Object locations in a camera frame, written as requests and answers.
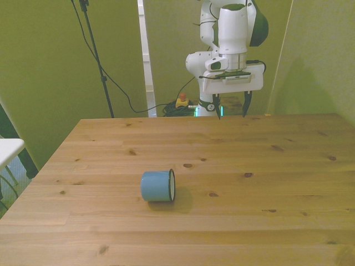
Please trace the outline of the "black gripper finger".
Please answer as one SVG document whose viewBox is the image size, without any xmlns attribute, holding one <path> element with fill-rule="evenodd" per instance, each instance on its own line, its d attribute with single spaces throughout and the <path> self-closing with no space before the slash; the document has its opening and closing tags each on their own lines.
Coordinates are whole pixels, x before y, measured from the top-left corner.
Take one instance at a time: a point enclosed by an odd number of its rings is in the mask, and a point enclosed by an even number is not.
<svg viewBox="0 0 355 266">
<path fill-rule="evenodd" d="M 217 113 L 217 117 L 219 118 L 219 120 L 221 119 L 221 110 L 220 110 L 220 95 L 219 94 L 213 94 L 212 95 L 212 99 L 213 99 L 213 105 L 215 107 L 215 111 Z"/>
<path fill-rule="evenodd" d="M 252 92 L 251 91 L 246 91 L 244 94 L 244 104 L 242 107 L 242 116 L 245 117 L 247 115 L 248 109 L 250 107 L 251 104 L 251 100 L 252 100 Z"/>
</svg>

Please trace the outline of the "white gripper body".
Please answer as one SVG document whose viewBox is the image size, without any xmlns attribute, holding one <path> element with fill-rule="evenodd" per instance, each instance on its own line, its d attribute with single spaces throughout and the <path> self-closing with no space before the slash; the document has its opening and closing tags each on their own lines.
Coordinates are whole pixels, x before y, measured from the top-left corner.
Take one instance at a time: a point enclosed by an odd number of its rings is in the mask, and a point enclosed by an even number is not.
<svg viewBox="0 0 355 266">
<path fill-rule="evenodd" d="M 228 74 L 225 71 L 206 71 L 199 78 L 205 94 L 224 94 L 241 91 L 261 90 L 263 87 L 264 65 L 248 65 L 243 73 Z"/>
</svg>

